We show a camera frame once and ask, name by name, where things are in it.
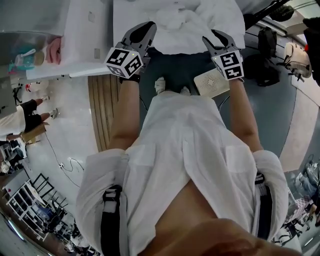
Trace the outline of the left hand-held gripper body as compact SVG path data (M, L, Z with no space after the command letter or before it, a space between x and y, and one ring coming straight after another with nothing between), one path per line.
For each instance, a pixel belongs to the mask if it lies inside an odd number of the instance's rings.
M138 43L123 39L110 48L104 64L111 74L129 79L136 72L146 69L151 59L147 53L151 45L151 39Z

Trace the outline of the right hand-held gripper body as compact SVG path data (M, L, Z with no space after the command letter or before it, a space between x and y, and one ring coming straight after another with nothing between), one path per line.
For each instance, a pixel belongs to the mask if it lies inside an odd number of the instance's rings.
M227 47L212 47L211 60L226 81L244 77L243 58L239 49L230 45Z

